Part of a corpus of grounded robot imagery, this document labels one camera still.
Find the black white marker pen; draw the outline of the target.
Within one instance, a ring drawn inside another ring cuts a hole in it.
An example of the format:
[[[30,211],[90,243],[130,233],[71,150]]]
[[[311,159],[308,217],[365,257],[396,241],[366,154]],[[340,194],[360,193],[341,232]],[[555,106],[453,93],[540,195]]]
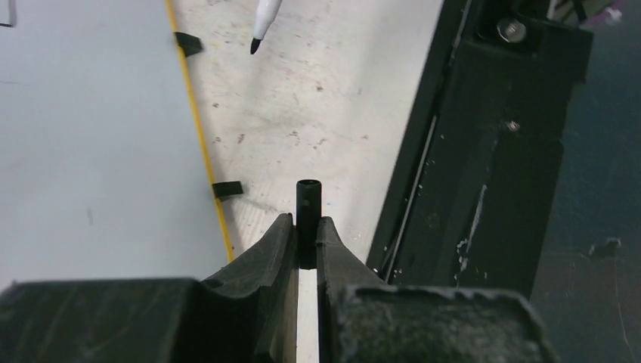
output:
[[[255,11],[255,24],[250,45],[251,55],[254,55],[258,51],[269,27],[277,17],[282,2],[282,0],[259,0]]]

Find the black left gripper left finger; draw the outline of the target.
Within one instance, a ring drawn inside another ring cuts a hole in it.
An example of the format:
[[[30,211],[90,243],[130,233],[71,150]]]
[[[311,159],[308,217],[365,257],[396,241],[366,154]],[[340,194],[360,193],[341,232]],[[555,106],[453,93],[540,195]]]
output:
[[[3,362],[293,362],[290,214],[214,275],[37,281],[1,295]]]

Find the black marker cap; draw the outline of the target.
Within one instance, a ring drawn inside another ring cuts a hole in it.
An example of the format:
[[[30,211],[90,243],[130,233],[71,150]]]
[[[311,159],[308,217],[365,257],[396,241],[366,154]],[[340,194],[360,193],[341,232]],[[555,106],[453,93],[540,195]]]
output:
[[[321,219],[322,184],[318,180],[303,179],[296,183],[296,231],[299,267],[316,268],[316,237]]]

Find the yellow framed whiteboard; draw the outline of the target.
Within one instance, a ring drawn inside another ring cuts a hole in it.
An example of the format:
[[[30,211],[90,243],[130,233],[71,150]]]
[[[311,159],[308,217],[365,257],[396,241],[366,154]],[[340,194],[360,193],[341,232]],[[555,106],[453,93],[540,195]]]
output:
[[[204,278],[230,247],[169,1],[1,3],[1,285]]]

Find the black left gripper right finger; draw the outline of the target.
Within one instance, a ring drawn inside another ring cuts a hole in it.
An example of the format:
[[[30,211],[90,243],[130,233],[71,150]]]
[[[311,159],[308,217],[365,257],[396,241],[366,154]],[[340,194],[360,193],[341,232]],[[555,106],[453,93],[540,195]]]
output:
[[[507,290],[398,286],[382,281],[341,241],[317,229],[322,362],[556,362],[529,303]]]

